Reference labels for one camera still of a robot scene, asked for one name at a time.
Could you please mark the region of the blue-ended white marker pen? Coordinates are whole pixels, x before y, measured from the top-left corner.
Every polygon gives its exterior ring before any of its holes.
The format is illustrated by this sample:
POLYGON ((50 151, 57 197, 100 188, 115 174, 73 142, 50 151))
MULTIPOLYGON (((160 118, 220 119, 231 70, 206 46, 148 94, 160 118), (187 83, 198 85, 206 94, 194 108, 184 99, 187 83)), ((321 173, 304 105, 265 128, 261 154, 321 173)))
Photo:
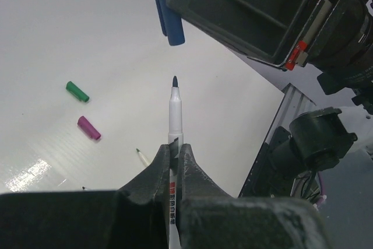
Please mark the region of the blue-ended white marker pen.
POLYGON ((169 126, 168 126, 168 146, 170 150, 170 185, 169 185, 169 235, 168 247, 170 249, 181 248, 180 238, 176 225, 177 210, 177 171, 178 158, 181 146, 184 144, 184 134, 182 129, 182 100, 178 79, 173 77, 171 96, 169 101, 169 126))

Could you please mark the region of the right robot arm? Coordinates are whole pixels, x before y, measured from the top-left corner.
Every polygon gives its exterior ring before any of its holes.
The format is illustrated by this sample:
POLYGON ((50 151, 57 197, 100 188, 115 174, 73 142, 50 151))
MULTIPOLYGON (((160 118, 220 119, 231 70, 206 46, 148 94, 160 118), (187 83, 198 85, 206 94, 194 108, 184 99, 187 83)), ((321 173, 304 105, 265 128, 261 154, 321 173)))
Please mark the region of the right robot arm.
MULTIPOLYGON (((319 69, 323 92, 349 88, 354 104, 372 112, 372 0, 158 0, 163 33, 184 43, 186 20, 229 49, 279 69, 308 64, 319 69)), ((304 113, 279 127, 262 146, 241 197, 279 197, 297 192, 313 199, 320 171, 335 167, 357 141, 336 108, 304 113)))

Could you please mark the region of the blue pen cap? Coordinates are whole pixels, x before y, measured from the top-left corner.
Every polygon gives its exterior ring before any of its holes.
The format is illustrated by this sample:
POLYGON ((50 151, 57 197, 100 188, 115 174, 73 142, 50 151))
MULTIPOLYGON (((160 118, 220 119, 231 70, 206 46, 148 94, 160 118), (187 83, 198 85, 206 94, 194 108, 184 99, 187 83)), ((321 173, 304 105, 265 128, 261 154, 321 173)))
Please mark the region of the blue pen cap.
POLYGON ((185 43, 181 17, 167 6, 166 0, 155 0, 155 3, 162 34, 167 37, 169 45, 185 43))

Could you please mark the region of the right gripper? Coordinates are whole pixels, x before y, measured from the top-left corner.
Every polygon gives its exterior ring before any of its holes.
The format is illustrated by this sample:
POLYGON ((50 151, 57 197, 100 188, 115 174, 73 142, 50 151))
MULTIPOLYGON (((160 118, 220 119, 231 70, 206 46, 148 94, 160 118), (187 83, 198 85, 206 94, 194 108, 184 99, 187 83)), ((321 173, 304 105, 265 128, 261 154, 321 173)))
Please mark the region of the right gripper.
POLYGON ((182 19, 253 60, 293 70, 291 39, 307 0, 166 0, 182 19))

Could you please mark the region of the green-ended white marker pen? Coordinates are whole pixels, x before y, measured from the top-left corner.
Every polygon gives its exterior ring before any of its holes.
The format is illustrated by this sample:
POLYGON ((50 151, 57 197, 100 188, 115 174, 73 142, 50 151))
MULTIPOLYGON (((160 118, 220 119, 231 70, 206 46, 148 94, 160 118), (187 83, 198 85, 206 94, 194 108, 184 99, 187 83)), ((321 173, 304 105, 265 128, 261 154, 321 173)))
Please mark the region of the green-ended white marker pen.
POLYGON ((145 156, 138 148, 136 148, 137 155, 140 158, 140 161, 143 163, 145 167, 150 165, 150 160, 145 156))

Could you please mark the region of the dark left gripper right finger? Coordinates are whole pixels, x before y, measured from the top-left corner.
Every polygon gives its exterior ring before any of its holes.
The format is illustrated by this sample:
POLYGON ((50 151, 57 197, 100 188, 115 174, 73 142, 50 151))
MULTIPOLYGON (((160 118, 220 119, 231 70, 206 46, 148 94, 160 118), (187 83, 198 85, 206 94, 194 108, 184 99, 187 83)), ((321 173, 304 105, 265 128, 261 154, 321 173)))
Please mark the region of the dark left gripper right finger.
POLYGON ((332 248, 311 204, 290 197, 233 198, 181 148, 177 229, 182 248, 332 248))

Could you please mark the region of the green pen cap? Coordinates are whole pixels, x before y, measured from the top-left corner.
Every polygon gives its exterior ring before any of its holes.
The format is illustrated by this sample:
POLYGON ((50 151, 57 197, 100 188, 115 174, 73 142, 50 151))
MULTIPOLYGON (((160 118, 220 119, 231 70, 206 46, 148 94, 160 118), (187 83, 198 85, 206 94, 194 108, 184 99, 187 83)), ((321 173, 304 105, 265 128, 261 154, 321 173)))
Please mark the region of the green pen cap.
POLYGON ((79 87, 77 87, 72 81, 67 82, 65 89, 79 101, 82 101, 84 103, 87 103, 90 99, 90 97, 79 87))

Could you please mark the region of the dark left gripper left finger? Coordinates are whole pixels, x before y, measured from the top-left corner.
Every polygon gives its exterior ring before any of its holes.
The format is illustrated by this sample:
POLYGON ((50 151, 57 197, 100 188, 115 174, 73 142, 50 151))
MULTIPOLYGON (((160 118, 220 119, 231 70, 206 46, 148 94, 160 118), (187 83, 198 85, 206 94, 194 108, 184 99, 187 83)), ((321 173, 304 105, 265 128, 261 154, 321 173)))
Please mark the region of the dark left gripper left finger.
POLYGON ((167 248, 170 150, 111 191, 1 195, 2 248, 167 248))

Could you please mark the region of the purple pen cap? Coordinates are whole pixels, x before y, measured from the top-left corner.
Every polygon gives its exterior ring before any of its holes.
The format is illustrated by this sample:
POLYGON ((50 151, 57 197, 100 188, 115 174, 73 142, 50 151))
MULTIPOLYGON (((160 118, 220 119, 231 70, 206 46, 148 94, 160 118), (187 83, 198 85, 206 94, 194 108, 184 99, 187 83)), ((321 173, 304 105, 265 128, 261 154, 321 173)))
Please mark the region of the purple pen cap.
POLYGON ((85 116, 81 116, 77 121, 78 127, 91 139, 97 141, 101 138, 101 133, 88 121, 85 116))

